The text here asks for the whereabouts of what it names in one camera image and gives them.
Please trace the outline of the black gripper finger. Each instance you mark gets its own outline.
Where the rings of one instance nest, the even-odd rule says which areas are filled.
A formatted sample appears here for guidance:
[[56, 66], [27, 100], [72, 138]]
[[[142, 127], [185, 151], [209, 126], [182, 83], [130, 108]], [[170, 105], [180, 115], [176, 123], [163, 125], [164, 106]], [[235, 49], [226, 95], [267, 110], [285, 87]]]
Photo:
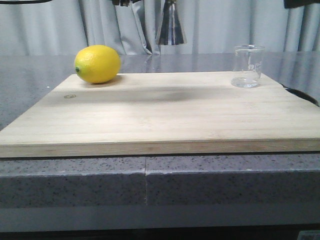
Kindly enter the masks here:
[[285, 9], [293, 9], [311, 4], [319, 4], [320, 0], [283, 0]]
[[111, 0], [114, 6], [128, 7], [130, 4], [139, 2], [140, 0]]

